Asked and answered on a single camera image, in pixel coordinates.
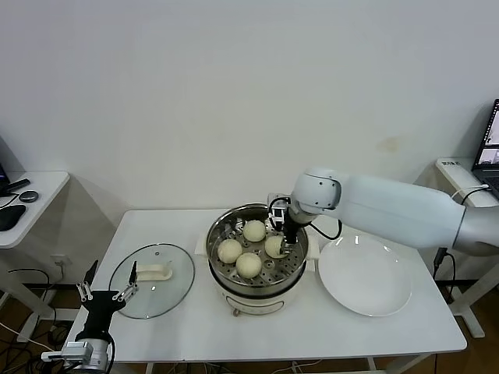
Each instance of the floor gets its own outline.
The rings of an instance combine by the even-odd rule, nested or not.
[[[58,291],[52,305],[56,308],[77,308],[80,306],[78,293],[75,291]],[[499,291],[493,290],[485,295],[474,306],[473,310],[485,329],[486,336],[483,339],[473,339],[469,336],[467,329],[460,319],[458,323],[465,333],[468,341],[468,347],[458,353],[438,355],[437,374],[497,374],[499,373]],[[28,309],[17,300],[9,299],[5,306],[0,310],[0,322],[10,326],[14,330],[20,330],[20,326],[29,315]],[[38,324],[36,334],[47,332],[51,327],[50,321],[42,321]],[[26,374],[40,372],[36,368],[33,371],[27,371],[27,368],[17,365],[23,364],[29,359],[29,354],[25,351],[11,351],[9,360],[12,361],[8,368],[6,364],[6,352],[8,342],[13,338],[13,334],[0,326],[0,374],[9,372],[15,374],[25,372]],[[50,345],[47,335],[37,339],[37,341]],[[21,348],[23,344],[16,344],[16,348]],[[35,344],[28,344],[33,355],[40,354],[44,349]],[[12,360],[14,356],[20,353],[19,357]],[[392,358],[378,358],[376,363],[379,369],[384,369]],[[406,371],[407,374],[434,374],[435,355],[423,360],[412,369]],[[278,369],[286,369],[291,366],[291,362],[237,362],[220,363],[213,362],[207,365],[203,364],[156,364],[154,374],[219,374],[233,372],[235,374],[271,374]],[[145,364],[129,365],[137,374],[144,374]],[[367,370],[367,363],[363,359],[355,360],[323,360],[316,365],[301,367],[303,372],[338,372]],[[291,373],[292,370],[283,370],[282,373]]]

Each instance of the pot handle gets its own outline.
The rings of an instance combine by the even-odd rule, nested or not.
[[[207,233],[204,232],[197,239],[196,249],[194,249],[195,255],[207,257],[206,256],[206,246],[205,246],[206,236],[207,236]]]
[[[306,259],[319,259],[320,250],[319,250],[319,242],[314,235],[309,235],[309,250],[306,253]]]

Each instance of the white plate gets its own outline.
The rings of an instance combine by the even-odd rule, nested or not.
[[[319,275],[336,300],[365,316],[389,316],[411,298],[411,279],[402,261],[369,236],[345,236],[327,244]]]

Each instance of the glass lid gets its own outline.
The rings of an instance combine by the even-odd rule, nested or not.
[[[137,261],[138,291],[119,312],[134,319],[149,319],[175,308],[194,282],[194,262],[189,253],[173,244],[147,245],[126,257],[109,282],[110,290],[122,290]]]

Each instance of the white desk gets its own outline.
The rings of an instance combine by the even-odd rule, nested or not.
[[[437,169],[456,189],[463,189],[473,185],[480,185],[480,181],[471,174],[473,159],[471,158],[440,158],[437,160]],[[461,192],[462,198],[470,190]],[[470,206],[496,206],[497,199],[490,192],[480,191],[473,193],[467,200]],[[473,337],[485,337],[480,323],[476,319],[471,305],[482,298],[488,291],[499,284],[499,264],[483,275],[464,294],[455,287],[452,291],[454,301],[450,305],[454,316],[461,316]]]
[[[69,180],[69,175],[65,171],[13,172],[8,174],[11,182],[16,182],[25,178],[28,178],[31,181],[31,184],[15,191],[15,193],[21,193],[32,189],[37,191],[40,194],[40,197],[33,203],[24,204],[27,208],[26,212],[19,219],[16,226],[8,231],[0,231],[0,249],[10,249],[18,245]],[[0,198],[0,206],[7,203],[11,198],[12,197]],[[17,199],[11,203],[11,205],[16,204],[23,203]],[[29,337],[36,326],[38,316],[43,316],[42,319],[50,319],[51,316],[53,316],[54,312],[52,308],[48,306],[47,302],[50,302],[54,292],[50,292],[50,294],[45,297],[46,302],[43,302],[33,292],[23,286],[15,273],[8,273],[8,271],[9,268],[5,264],[0,263],[0,278],[2,279],[0,289],[5,292],[0,299],[0,308],[7,298],[12,296],[31,309],[34,313],[30,319],[28,319],[21,331],[24,336]],[[74,317],[71,318],[71,314],[71,312],[66,313],[65,310],[61,310],[61,313],[58,313],[58,319],[73,320]]]
[[[296,299],[286,309],[267,316],[232,316],[232,309],[214,286],[207,259],[193,255],[200,232],[206,232],[224,211],[152,210],[124,215],[98,268],[93,289],[108,289],[113,270],[127,255],[159,242],[176,244],[190,252],[196,278],[183,302],[163,316],[137,320],[115,314],[110,333],[116,342],[117,362],[418,355],[395,360],[393,372],[402,372],[433,352],[466,347],[419,253],[387,241],[407,265],[413,284],[408,305],[393,316],[371,318],[347,310],[326,292],[319,277],[308,271],[297,286],[300,290]],[[86,316],[87,311],[81,309],[69,340],[82,330]]]
[[[52,200],[67,183],[69,175],[65,171],[32,171],[9,173],[9,178],[11,182],[17,182],[25,178],[28,178],[31,181],[30,185],[16,190],[15,193],[22,193],[32,189],[37,191],[40,196],[37,201],[29,204],[21,203],[18,199],[12,202],[11,205],[24,204],[27,209],[16,226],[8,231],[0,231],[0,249],[12,248],[21,243],[33,225],[37,222],[37,219],[40,218],[45,209],[47,209]],[[0,206],[7,203],[11,198],[12,197],[0,198]]]

